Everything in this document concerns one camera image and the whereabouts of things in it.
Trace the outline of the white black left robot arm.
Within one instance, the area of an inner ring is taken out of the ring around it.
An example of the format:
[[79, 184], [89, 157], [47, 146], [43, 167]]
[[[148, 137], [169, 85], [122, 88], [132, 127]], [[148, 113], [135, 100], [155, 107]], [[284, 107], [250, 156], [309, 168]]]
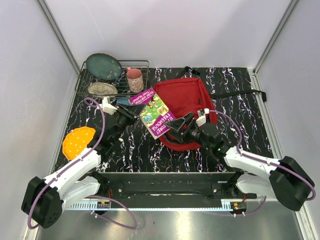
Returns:
[[139, 118], [144, 105], [107, 105], [100, 107], [101, 113], [116, 116], [116, 122], [100, 131], [83, 126], [75, 128], [62, 142], [62, 151], [69, 163], [56, 172], [32, 178], [26, 188], [21, 210], [28, 215], [27, 225], [44, 229], [51, 227], [62, 213], [82, 199], [95, 196], [110, 197], [109, 180], [95, 171], [107, 160], [127, 126]]

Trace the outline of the red student backpack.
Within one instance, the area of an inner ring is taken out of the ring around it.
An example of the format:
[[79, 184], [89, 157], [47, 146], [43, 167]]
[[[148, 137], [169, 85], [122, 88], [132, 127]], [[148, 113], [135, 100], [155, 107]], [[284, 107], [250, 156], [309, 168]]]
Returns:
[[199, 77], [183, 77], [189, 71], [194, 75], [200, 74], [198, 71], [186, 66], [175, 79], [156, 83], [153, 88], [176, 118], [181, 118], [190, 112], [197, 114], [200, 109], [208, 108], [214, 110], [215, 107], [212, 99], [216, 100], [236, 95], [260, 93], [262, 101], [267, 101], [266, 93], [256, 89], [223, 94], [209, 93]]

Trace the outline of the purple treehouse book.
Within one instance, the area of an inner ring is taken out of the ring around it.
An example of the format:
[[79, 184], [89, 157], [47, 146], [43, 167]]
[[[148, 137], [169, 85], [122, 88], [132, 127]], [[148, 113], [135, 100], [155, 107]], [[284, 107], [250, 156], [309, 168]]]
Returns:
[[169, 131], [165, 123], [176, 119], [153, 88], [129, 98], [128, 102], [131, 106], [144, 105], [139, 117], [155, 140]]

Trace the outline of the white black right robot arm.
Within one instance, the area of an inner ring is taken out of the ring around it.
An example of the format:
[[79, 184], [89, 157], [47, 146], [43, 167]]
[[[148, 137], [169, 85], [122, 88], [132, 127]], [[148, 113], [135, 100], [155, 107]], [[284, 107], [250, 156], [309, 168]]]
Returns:
[[268, 158], [240, 150], [238, 145], [222, 139], [214, 123], [202, 123], [191, 112], [165, 126], [178, 143], [197, 143], [225, 167], [234, 169], [234, 175], [221, 188], [223, 196], [236, 199], [255, 194], [275, 198], [292, 211], [299, 211], [305, 201], [316, 197], [314, 182], [291, 157]]

